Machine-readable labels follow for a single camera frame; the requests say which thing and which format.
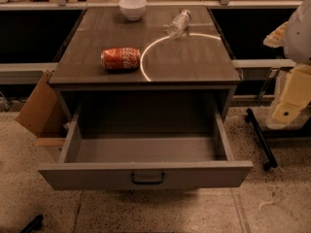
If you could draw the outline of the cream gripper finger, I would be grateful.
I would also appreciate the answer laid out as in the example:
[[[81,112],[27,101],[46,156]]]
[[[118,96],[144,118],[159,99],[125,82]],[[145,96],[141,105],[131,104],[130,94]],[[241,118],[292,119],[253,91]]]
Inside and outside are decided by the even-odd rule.
[[[292,123],[311,102],[310,88],[311,65],[296,64],[286,76],[272,119],[277,123]]]
[[[284,45],[285,32],[288,23],[284,22],[278,26],[273,32],[265,37],[263,44],[270,48],[279,48]]]

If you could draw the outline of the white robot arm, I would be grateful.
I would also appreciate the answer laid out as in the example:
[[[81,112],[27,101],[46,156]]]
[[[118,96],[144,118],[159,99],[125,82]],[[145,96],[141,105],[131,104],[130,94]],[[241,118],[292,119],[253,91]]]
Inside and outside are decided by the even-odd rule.
[[[311,0],[304,0],[263,43],[282,47],[284,55],[295,63],[266,121],[268,127],[277,129],[292,123],[311,102]]]

